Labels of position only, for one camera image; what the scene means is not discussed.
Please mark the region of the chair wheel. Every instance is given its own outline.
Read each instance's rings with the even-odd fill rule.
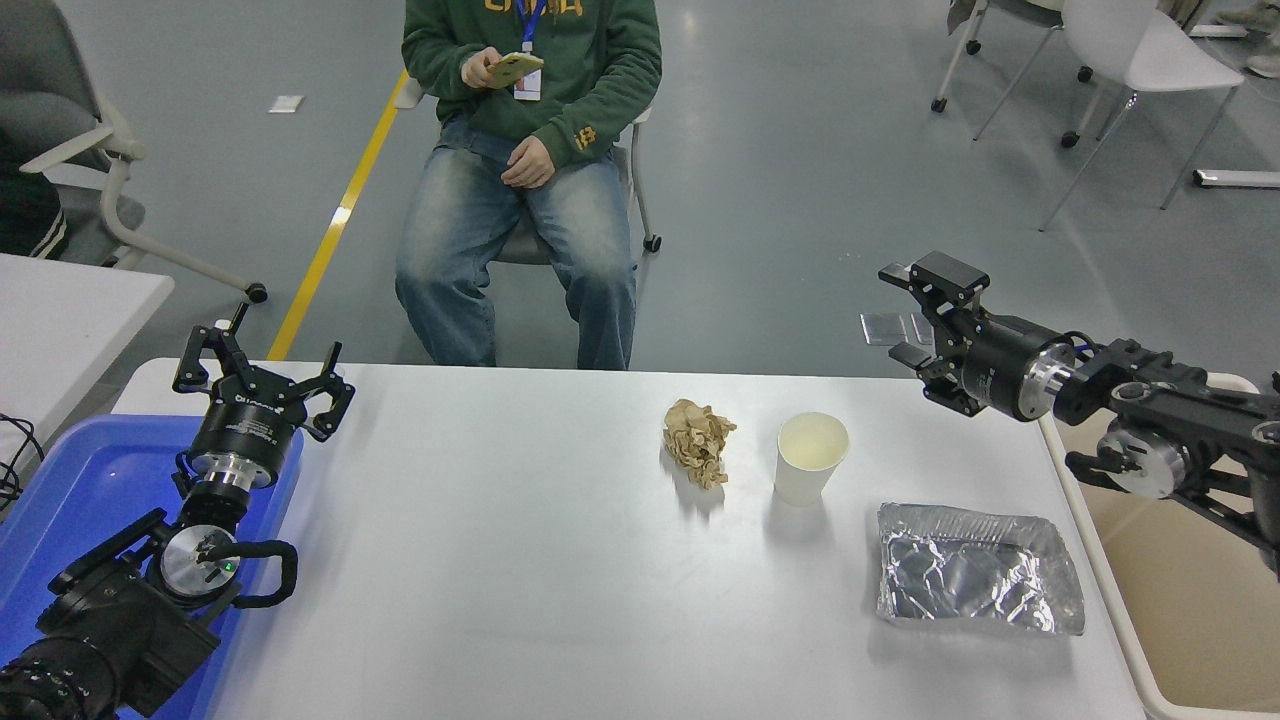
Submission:
[[[262,283],[250,283],[250,286],[244,288],[244,295],[248,296],[248,301],[253,305],[266,302],[266,286]]]

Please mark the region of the aluminum foil tray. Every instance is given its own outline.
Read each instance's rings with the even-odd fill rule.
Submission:
[[[879,538],[876,614],[893,624],[1084,633],[1075,564],[1043,518],[886,502]]]

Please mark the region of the yellow floor line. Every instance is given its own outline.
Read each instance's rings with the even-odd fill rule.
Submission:
[[[266,354],[268,360],[284,360],[289,354],[289,347],[298,334],[298,328],[302,327],[302,319],[306,318],[307,309],[311,307],[311,300],[315,297],[316,290],[320,287],[320,281],[329,268],[329,260],[333,259],[333,254],[338,249],[338,241],[342,240],[342,233],[347,229],[347,220],[351,219],[351,213],[356,209],[356,202],[360,200],[360,193],[365,190],[369,173],[372,172],[374,163],[378,161],[378,155],[383,151],[383,143],[392,129],[392,123],[396,122],[396,96],[399,95],[406,79],[408,79],[408,73],[402,72],[399,79],[396,82],[396,90],[392,91],[392,96],[387,100],[383,117],[378,120],[378,127],[374,128],[374,135],[369,138],[369,145],[365,146],[365,154],[360,156],[356,172],[351,176],[347,192],[342,195],[342,202],[333,211],[333,219],[329,220],[329,229],[325,231],[324,240],[320,241],[320,247],[316,249],[315,256],[311,258],[311,266],[307,268],[307,274],[302,277],[302,284],[298,287],[297,295],[293,296],[293,304],[289,305],[289,311],[284,315],[284,322],[280,323],[279,332],[275,333],[271,350]]]

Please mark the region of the man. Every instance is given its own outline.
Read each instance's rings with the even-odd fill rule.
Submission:
[[[0,131],[0,252],[55,260],[67,247],[67,218],[54,183],[18,169],[29,159]]]
[[[609,149],[662,77],[653,0],[407,0],[404,15],[404,65],[443,126],[396,263],[413,331],[442,365],[495,364],[485,266],[527,208],[579,324],[579,368],[625,370],[636,264]],[[492,88],[512,51],[545,65]]]
[[[1258,0],[1243,10],[1222,10],[1216,19],[1221,24],[1270,33],[1271,42],[1266,50],[1251,55],[1244,65],[1262,77],[1280,77],[1280,3]]]

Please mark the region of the smartphone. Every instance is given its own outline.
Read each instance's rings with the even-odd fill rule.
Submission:
[[[493,82],[489,87],[502,88],[543,67],[543,59],[529,53],[507,53],[502,60],[489,65]]]

